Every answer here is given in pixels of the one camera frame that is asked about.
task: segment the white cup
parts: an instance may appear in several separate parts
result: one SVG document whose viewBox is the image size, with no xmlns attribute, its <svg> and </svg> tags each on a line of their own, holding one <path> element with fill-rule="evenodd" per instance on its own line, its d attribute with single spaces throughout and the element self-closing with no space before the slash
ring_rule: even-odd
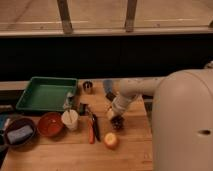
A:
<svg viewBox="0 0 213 171">
<path fill-rule="evenodd" d="M 70 131 L 75 131 L 78 128 L 78 116 L 75 110 L 67 110 L 62 114 L 61 120 Z"/>
</svg>

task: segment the black wall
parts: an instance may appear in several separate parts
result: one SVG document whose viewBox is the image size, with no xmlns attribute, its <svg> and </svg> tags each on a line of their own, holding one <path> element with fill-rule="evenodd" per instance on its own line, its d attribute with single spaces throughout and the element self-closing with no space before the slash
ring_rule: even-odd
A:
<svg viewBox="0 0 213 171">
<path fill-rule="evenodd" d="M 161 76 L 213 60 L 213 34 L 0 38 L 0 80 Z"/>
</svg>

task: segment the red bowl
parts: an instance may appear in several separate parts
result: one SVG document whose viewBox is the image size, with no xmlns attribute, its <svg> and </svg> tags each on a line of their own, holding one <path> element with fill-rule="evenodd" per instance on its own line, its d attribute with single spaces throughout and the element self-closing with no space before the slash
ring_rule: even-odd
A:
<svg viewBox="0 0 213 171">
<path fill-rule="evenodd" d="M 38 132 L 45 137 L 53 137 L 63 128 L 61 114 L 58 112 L 45 113 L 38 122 Z"/>
</svg>

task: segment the green tray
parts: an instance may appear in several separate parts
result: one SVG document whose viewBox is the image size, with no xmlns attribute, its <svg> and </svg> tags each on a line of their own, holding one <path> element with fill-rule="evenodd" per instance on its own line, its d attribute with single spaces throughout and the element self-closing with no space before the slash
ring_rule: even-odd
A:
<svg viewBox="0 0 213 171">
<path fill-rule="evenodd" d="M 67 93 L 75 95 L 77 86 L 78 80 L 75 78 L 32 77 L 16 109 L 26 112 L 63 112 Z"/>
</svg>

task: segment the white robot body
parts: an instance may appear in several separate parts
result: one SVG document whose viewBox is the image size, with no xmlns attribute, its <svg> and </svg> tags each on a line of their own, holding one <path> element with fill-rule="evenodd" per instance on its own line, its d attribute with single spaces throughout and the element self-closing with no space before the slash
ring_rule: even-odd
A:
<svg viewBox="0 0 213 171">
<path fill-rule="evenodd" d="M 122 80 L 108 118 L 122 115 L 137 94 L 154 95 L 155 171 L 213 171 L 213 70 Z"/>
</svg>

